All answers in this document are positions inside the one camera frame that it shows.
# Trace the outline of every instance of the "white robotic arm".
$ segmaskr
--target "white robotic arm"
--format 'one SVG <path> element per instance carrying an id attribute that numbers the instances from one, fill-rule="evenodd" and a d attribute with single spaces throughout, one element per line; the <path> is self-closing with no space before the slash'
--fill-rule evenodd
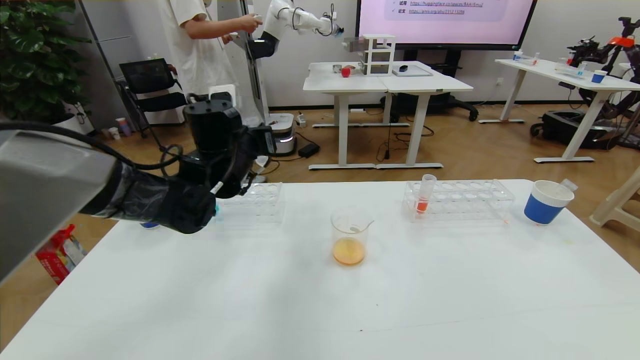
<path id="1" fill-rule="evenodd" d="M 272 0 L 264 16 L 264 32 L 258 40 L 249 43 L 249 50 L 253 59 L 273 55 L 287 28 L 296 31 L 311 30 L 325 37 L 339 37 L 344 29 L 336 23 L 336 18 L 333 4 L 331 13 L 324 13 L 321 18 L 317 18 L 314 14 L 295 7 L 291 0 Z"/>

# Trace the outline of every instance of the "power adapter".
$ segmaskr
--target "power adapter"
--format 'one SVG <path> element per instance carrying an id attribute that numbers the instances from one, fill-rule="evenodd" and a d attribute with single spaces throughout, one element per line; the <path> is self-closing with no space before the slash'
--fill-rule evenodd
<path id="1" fill-rule="evenodd" d="M 309 158 L 311 157 L 311 155 L 317 153 L 318 151 L 320 151 L 320 146 L 314 143 L 310 143 L 302 149 L 298 150 L 298 156 L 301 156 L 302 158 Z"/>

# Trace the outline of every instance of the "person's arm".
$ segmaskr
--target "person's arm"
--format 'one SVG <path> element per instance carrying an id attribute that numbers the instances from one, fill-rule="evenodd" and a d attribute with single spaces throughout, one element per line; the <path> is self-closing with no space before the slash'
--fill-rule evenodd
<path id="1" fill-rule="evenodd" d="M 219 38 L 235 31 L 253 33 L 262 21 L 251 15 L 223 21 L 207 20 L 207 10 L 202 0 L 170 0 L 178 25 L 192 39 Z"/>
<path id="2" fill-rule="evenodd" d="M 253 14 L 223 21 L 200 19 L 201 17 L 195 16 L 182 25 L 187 35 L 192 39 L 219 38 L 236 31 L 246 31 L 250 34 L 258 28 L 258 25 L 262 24 L 262 21 L 253 17 Z"/>

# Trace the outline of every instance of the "orange liquid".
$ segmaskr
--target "orange liquid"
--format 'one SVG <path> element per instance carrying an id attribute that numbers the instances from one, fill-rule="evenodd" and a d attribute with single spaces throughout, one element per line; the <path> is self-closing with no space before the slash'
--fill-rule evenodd
<path id="1" fill-rule="evenodd" d="M 339 238 L 333 246 L 333 258 L 343 265 L 357 265 L 364 259 L 364 245 L 354 238 Z"/>
<path id="2" fill-rule="evenodd" d="M 424 213 L 427 211 L 427 207 L 429 206 L 429 203 L 426 201 L 421 201 L 418 202 L 418 212 L 419 213 Z"/>

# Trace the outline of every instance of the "white stool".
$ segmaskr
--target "white stool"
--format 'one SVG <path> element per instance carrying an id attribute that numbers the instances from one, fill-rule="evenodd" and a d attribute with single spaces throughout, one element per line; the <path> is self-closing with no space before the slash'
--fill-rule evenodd
<path id="1" fill-rule="evenodd" d="M 638 189 L 640 189 L 640 168 L 631 175 L 631 178 L 620 189 L 612 192 L 596 208 L 596 211 L 593 212 L 589 219 L 597 226 L 603 226 L 609 220 L 617 220 L 632 229 L 640 231 L 640 218 L 622 210 L 622 206 L 627 201 L 631 199 L 640 200 L 640 195 L 637 194 Z"/>

